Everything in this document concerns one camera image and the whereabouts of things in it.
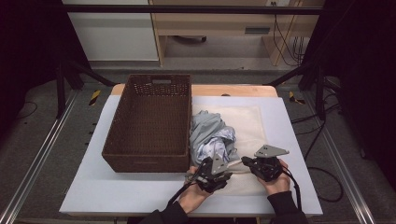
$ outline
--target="horizontal black pole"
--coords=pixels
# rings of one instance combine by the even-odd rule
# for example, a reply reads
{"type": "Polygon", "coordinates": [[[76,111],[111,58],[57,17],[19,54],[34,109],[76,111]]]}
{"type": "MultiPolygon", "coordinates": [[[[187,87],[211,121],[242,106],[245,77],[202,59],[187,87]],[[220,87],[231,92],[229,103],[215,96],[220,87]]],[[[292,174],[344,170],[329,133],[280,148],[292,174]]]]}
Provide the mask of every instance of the horizontal black pole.
{"type": "Polygon", "coordinates": [[[235,6],[151,6],[151,5],[45,5],[44,9],[89,13],[203,13],[203,14],[276,14],[322,15],[334,13],[322,7],[235,7],[235,6]]]}

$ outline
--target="black sleeve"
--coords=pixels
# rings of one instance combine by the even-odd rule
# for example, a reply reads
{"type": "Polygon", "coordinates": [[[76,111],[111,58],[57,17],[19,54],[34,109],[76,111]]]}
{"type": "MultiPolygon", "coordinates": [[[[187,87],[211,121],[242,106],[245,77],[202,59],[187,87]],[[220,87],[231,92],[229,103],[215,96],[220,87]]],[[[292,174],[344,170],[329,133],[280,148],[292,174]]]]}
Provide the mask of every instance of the black sleeve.
{"type": "Polygon", "coordinates": [[[165,208],[163,211],[155,210],[145,217],[139,224],[183,224],[189,220],[187,214],[178,202],[165,208]]]}
{"type": "Polygon", "coordinates": [[[300,211],[291,197],[291,191],[285,191],[268,196],[268,201],[274,207],[275,224],[307,224],[305,214],[300,211]]]}

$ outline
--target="person's arm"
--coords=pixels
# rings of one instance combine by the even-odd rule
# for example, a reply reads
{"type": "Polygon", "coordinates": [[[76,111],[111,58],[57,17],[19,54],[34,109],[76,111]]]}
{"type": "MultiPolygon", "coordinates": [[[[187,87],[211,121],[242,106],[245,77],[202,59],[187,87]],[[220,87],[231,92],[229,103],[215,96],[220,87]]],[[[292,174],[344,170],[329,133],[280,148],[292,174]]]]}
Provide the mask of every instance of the person's arm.
{"type": "MultiPolygon", "coordinates": [[[[188,172],[194,174],[196,170],[197,168],[192,166],[188,172]]],[[[155,210],[140,221],[139,224],[186,223],[189,220],[187,214],[197,209],[210,195],[210,193],[201,190],[198,185],[192,184],[180,194],[178,202],[174,202],[161,212],[159,210],[155,210]]]]}
{"type": "MultiPolygon", "coordinates": [[[[284,167],[288,165],[280,160],[284,167]]],[[[278,179],[265,182],[257,178],[259,182],[265,187],[268,193],[268,201],[274,207],[276,217],[273,218],[275,224],[307,224],[308,220],[304,212],[300,211],[291,197],[290,178],[282,174],[278,179]]]]}

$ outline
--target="person's left hand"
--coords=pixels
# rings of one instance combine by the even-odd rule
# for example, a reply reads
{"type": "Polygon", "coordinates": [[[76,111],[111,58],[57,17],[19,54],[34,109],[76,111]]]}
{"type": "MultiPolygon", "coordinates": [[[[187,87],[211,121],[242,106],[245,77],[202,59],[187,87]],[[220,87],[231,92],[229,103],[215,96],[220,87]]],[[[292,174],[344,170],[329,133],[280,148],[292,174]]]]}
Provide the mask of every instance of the person's left hand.
{"type": "MultiPolygon", "coordinates": [[[[197,167],[191,166],[188,172],[195,174],[197,169],[197,167]]],[[[184,212],[188,214],[197,209],[210,195],[212,194],[201,190],[197,184],[192,184],[186,190],[184,190],[183,193],[181,193],[178,202],[180,203],[180,206],[183,208],[184,212]]]]}

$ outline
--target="white cabinet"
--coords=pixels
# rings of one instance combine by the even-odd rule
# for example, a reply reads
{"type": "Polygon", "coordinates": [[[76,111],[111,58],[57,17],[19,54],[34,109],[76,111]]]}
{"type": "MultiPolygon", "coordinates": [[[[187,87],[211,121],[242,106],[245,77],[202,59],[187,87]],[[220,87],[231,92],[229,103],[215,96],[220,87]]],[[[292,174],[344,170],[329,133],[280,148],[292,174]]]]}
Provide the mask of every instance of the white cabinet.
{"type": "MultiPolygon", "coordinates": [[[[147,5],[147,0],[63,0],[64,4],[147,5]]],[[[68,13],[89,61],[158,61],[149,13],[68,13]]]]}

